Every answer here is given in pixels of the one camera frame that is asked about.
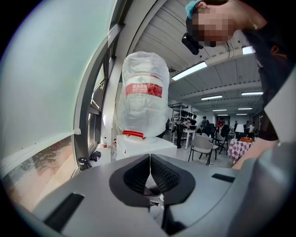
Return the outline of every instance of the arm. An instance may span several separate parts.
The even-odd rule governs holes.
[[[233,169],[241,169],[243,162],[246,159],[258,158],[264,151],[276,146],[278,140],[276,141],[266,141],[261,138],[257,138],[250,149],[238,160],[238,162],[232,167]]]

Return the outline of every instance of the red strap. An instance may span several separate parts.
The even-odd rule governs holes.
[[[128,137],[132,135],[132,136],[135,136],[135,137],[141,137],[142,139],[145,139],[144,134],[141,133],[141,132],[137,132],[137,131],[126,131],[126,130],[124,130],[122,134],[124,134],[124,135],[126,135]]]

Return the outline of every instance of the checkered tablecloth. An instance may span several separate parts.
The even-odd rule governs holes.
[[[227,154],[230,158],[233,159],[233,162],[237,162],[237,160],[242,157],[246,151],[253,145],[253,143],[245,143],[242,141],[237,141],[236,139],[231,140],[229,143],[229,149]]]

